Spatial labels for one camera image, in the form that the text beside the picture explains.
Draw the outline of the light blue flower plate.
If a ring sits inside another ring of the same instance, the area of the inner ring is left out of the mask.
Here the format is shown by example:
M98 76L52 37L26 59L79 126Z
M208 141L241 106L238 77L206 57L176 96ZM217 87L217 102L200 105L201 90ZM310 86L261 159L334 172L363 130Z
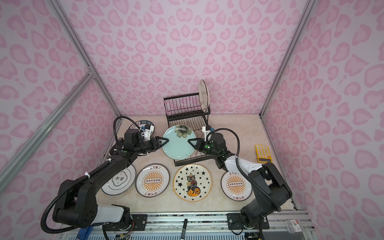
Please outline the light blue flower plate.
M188 139L196 138L196 134L188 126L172 126L165 131L163 138L169 139L169 142L162 148L163 152L173 160L187 159L195 151Z

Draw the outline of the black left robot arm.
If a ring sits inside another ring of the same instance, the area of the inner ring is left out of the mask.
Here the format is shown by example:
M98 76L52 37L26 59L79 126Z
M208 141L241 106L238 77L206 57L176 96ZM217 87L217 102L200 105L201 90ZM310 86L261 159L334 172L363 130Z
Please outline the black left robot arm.
M96 194L115 175L132 165L140 156L153 153L169 142L162 137L145 138L144 129L128 129L123 138L115 138L110 157L76 180L61 183L58 195L49 203L41 218L41 229L59 234L77 228L115 225L132 230L130 209L121 205L98 205Z

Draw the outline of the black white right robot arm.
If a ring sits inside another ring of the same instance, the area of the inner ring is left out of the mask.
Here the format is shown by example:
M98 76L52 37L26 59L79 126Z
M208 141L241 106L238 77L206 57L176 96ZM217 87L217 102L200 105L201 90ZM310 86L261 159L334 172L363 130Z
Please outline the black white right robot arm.
M228 150L222 131L232 133L237 141L237 150ZM240 220L245 228L267 223L267 216L282 210L281 206L292 196L292 190L273 163L257 164L240 158L240 138L230 129L211 130L203 138L188 143L198 152L210 155L219 169L244 177L252 186L255 199L240 210Z

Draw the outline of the white floral speckled plate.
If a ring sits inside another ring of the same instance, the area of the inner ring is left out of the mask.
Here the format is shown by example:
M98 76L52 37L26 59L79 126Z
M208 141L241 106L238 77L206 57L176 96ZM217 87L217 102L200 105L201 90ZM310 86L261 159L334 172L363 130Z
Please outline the white floral speckled plate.
M199 82L199 99L203 112L207 112L210 105L210 94L204 80Z

